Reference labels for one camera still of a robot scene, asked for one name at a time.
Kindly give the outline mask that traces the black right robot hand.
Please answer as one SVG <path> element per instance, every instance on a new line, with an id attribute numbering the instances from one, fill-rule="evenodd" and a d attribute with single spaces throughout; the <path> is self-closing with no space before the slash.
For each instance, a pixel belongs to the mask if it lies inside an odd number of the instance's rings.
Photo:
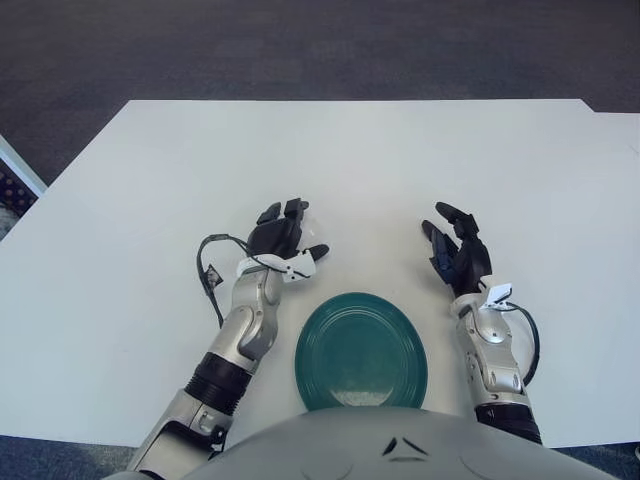
<path id="1" fill-rule="evenodd" d="M 492 274 L 489 252 L 479 238 L 479 227 L 472 214 L 444 202 L 436 211 L 453 227 L 461 241 L 457 245 L 432 222 L 423 220 L 422 231 L 432 247 L 430 263 L 455 298 L 480 292 L 481 278 Z"/>

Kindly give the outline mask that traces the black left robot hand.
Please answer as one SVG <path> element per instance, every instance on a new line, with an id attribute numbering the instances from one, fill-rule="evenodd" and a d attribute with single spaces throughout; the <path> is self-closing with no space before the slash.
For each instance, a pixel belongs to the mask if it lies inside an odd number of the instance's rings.
<path id="1" fill-rule="evenodd" d="M 282 259 L 297 256 L 301 250 L 302 220 L 309 207 L 301 198 L 271 204 L 263 211 L 247 240 L 247 250 L 253 255 L 273 254 Z"/>

